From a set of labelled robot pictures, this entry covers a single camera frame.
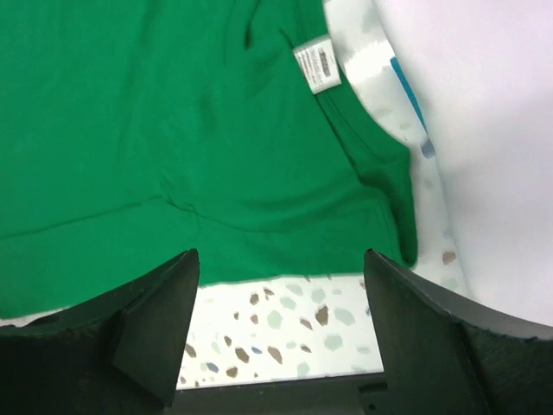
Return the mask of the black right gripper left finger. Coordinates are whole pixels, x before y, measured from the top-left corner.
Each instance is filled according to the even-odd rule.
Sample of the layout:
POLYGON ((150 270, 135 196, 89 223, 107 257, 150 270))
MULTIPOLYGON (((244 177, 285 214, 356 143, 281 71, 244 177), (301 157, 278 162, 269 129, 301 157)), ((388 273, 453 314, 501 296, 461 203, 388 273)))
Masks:
POLYGON ((144 276, 1 329, 3 414, 161 414, 173 405, 200 276, 186 251, 144 276))

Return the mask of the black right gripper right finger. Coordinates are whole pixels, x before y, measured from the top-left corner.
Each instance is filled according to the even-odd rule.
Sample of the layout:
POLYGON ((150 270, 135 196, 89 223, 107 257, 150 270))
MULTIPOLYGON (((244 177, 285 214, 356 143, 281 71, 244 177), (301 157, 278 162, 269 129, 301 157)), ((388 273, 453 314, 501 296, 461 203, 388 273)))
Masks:
POLYGON ((476 303, 374 250, 366 295, 396 414, 550 414, 552 328, 476 303))

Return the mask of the green t-shirt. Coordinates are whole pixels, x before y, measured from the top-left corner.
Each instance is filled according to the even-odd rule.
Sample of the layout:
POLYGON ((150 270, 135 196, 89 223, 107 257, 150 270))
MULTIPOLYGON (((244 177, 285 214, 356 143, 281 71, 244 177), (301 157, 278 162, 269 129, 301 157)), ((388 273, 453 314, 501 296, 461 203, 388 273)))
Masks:
POLYGON ((333 56, 319 1, 2 2, 2 318, 189 249, 202 284, 415 264, 410 150, 333 56))

